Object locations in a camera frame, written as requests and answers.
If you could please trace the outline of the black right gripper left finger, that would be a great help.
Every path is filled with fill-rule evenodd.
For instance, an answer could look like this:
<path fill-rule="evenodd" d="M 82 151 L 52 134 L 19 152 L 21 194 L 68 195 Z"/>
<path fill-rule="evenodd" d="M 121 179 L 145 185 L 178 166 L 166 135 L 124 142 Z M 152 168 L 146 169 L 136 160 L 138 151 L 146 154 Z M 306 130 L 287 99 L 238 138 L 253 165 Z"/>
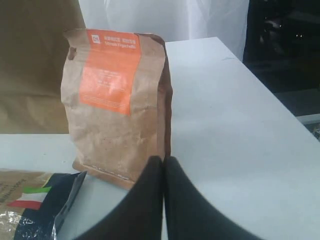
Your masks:
<path fill-rule="evenodd" d="M 78 240 L 160 240 L 164 201 L 163 162 L 151 156 L 123 200 Z"/>

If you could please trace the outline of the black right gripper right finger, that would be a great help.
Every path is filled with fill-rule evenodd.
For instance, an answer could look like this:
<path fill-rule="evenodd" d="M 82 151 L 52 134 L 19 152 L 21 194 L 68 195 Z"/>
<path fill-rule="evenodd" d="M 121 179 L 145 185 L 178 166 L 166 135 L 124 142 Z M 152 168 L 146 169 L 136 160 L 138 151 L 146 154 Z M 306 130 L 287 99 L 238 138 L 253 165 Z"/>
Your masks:
<path fill-rule="evenodd" d="M 195 188 L 178 160 L 163 161 L 164 205 L 169 240 L 256 240 L 258 237 L 213 207 Z"/>

